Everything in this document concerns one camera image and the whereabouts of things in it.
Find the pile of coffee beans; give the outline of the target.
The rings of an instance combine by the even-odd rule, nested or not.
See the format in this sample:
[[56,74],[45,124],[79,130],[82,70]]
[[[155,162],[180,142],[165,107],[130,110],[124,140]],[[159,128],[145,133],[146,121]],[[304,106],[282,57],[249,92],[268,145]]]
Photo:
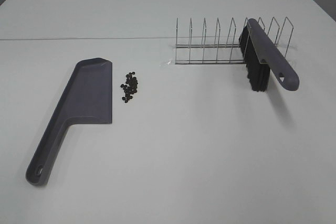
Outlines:
[[128,103],[133,99],[133,95],[138,91],[138,80],[135,76],[135,71],[129,72],[125,75],[125,82],[120,85],[120,88],[124,92],[124,96],[122,97],[122,101],[124,103]]

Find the grey plastic dustpan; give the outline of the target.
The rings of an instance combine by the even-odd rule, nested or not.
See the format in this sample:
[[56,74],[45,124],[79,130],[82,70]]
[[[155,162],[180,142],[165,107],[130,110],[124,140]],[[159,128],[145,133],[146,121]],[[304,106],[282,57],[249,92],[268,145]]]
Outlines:
[[112,62],[78,62],[27,167],[26,180],[44,186],[70,126],[112,123]]

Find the grey hand brush black bristles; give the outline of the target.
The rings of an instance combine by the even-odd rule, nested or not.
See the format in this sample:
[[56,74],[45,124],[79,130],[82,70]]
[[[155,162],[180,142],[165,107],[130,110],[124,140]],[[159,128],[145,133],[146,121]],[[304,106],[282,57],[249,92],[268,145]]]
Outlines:
[[253,91],[267,90],[271,72],[284,89],[298,90],[299,76],[254,18],[247,20],[239,46]]

